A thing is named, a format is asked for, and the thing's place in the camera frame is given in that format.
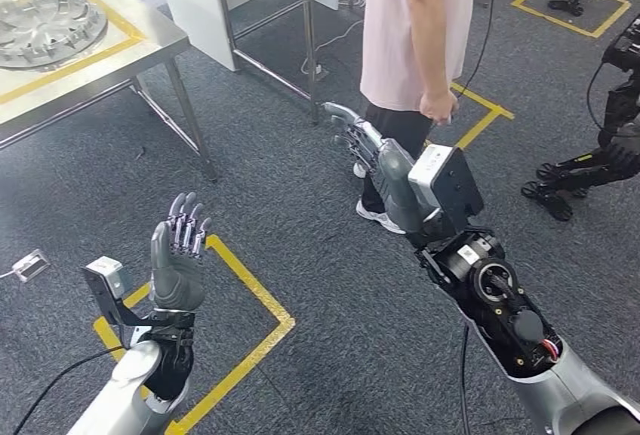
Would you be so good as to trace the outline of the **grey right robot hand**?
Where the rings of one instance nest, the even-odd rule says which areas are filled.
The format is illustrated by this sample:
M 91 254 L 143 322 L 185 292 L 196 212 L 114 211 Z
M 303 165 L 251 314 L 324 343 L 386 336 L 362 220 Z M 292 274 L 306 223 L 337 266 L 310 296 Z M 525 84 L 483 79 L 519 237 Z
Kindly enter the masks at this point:
M 348 148 L 367 170 L 392 222 L 408 235 L 423 230 L 424 210 L 408 180 L 413 158 L 350 108 L 334 102 L 325 102 L 322 107 L 339 131 L 334 142 Z

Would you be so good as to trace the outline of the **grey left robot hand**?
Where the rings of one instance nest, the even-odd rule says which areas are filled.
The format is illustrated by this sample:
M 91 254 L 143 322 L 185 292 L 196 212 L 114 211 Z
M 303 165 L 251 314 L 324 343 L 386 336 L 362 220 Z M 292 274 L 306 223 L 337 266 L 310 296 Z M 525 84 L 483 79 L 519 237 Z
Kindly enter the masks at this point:
M 194 192 L 180 193 L 150 241 L 150 297 L 162 310 L 192 312 L 205 298 L 202 258 L 211 219 Z

